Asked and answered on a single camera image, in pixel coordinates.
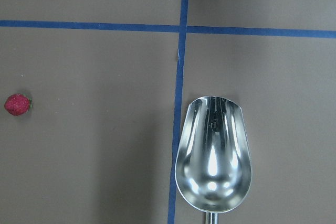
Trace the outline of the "red strawberry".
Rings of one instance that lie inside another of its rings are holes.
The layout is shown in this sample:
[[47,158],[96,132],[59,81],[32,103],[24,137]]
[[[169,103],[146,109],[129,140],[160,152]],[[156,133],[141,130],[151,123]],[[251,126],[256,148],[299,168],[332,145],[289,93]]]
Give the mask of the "red strawberry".
[[32,100],[21,93],[9,96],[4,104],[4,109],[13,116],[25,114],[32,107]]

